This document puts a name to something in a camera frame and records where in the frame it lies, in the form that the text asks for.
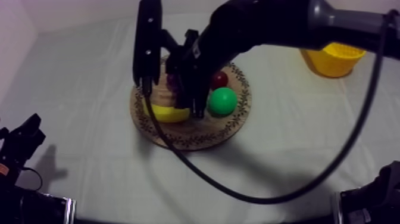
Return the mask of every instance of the green ball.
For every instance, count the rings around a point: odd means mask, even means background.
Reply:
[[[235,110],[237,104],[238,97],[236,93],[227,87],[222,87],[212,92],[208,108],[214,114],[228,115]]]

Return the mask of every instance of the robotic arm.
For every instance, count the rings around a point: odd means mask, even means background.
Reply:
[[[140,2],[135,82],[151,92],[151,81],[157,84],[160,75],[160,68],[154,66],[159,64],[160,48],[167,48],[167,73],[180,79],[176,107],[189,107],[197,118],[204,116],[212,75],[238,54],[262,44],[318,50],[331,42],[376,52],[385,17],[336,10],[324,0],[230,0],[212,14],[200,36],[188,30],[185,44],[179,46],[168,31],[161,30],[161,14],[160,0]],[[400,24],[399,16],[395,20]],[[390,48],[384,56],[400,59],[400,26],[389,25],[386,42]]]

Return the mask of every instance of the black cable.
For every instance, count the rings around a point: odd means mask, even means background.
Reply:
[[[370,112],[374,96],[376,93],[376,88],[379,82],[379,77],[380,77],[380,70],[382,67],[382,59],[383,59],[383,53],[385,50],[385,43],[386,43],[386,33],[389,27],[389,24],[394,21],[394,16],[398,15],[398,12],[396,10],[391,10],[387,15],[384,16],[382,28],[380,31],[380,41],[379,41],[379,48],[376,53],[375,57],[375,62],[374,62],[374,67],[370,79],[370,83],[368,85],[367,89],[367,95],[364,100],[364,104],[362,105],[362,109],[360,112],[360,115],[357,119],[357,122],[345,142],[345,145],[343,146],[341,152],[336,156],[336,158],[329,164],[329,166],[321,173],[319,174],[313,181],[311,181],[309,184],[303,186],[302,188],[297,189],[296,191],[282,195],[279,197],[273,197],[273,198],[258,198],[258,197],[251,197],[247,195],[243,195],[241,193],[238,193],[236,191],[233,191],[222,184],[218,183],[211,177],[207,176],[205,173],[203,173],[201,170],[199,170],[193,163],[191,163],[184,155],[183,153],[178,150],[177,148],[174,147],[172,142],[166,137],[165,133],[160,127],[160,124],[158,123],[157,119],[155,118],[154,112],[151,107],[151,102],[150,102],[150,94],[144,94],[145,95],[145,101],[146,101],[146,106],[147,109],[150,113],[150,118],[154,124],[154,127],[156,131],[158,132],[158,135],[160,138],[165,142],[165,144],[168,146],[168,148],[175,153],[176,156],[185,164],[187,165],[190,170],[195,172],[200,178],[202,178],[204,181],[212,185],[213,187],[219,189],[223,193],[236,198],[241,201],[246,201],[248,203],[253,203],[253,204],[278,204],[278,203],[284,203],[293,199],[296,199],[311,190],[313,190],[315,187],[317,187],[319,184],[321,184],[323,181],[325,181],[326,178],[328,178],[335,170],[338,168],[338,166],[343,162],[343,160],[346,158],[346,156],[349,154],[350,150],[352,149],[353,145],[355,144],[355,141],[357,140],[358,136],[361,133],[361,130],[363,129],[363,126],[365,124],[365,121],[367,120],[368,114]]]
[[[40,189],[43,187],[43,178],[42,178],[42,176],[39,174],[38,171],[36,171],[35,169],[32,169],[32,168],[29,168],[29,167],[23,167],[21,170],[23,170],[23,171],[31,171],[31,172],[35,173],[35,174],[39,177],[39,180],[40,180],[40,185],[39,185],[39,187],[36,188],[36,189],[29,189],[29,191],[38,191],[38,190],[40,190]]]

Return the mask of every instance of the red ball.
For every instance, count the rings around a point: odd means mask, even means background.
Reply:
[[[212,90],[215,90],[220,87],[225,87],[227,85],[228,85],[228,75],[223,71],[219,71],[212,77],[210,87]]]

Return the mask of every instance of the yellow lemon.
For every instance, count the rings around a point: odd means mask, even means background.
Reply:
[[[144,111],[147,116],[149,115],[149,111],[147,110],[147,106],[143,103]],[[159,122],[163,123],[177,123],[187,120],[190,115],[190,109],[176,109],[174,107],[162,107],[159,105],[151,104],[151,107],[154,111],[155,118]]]

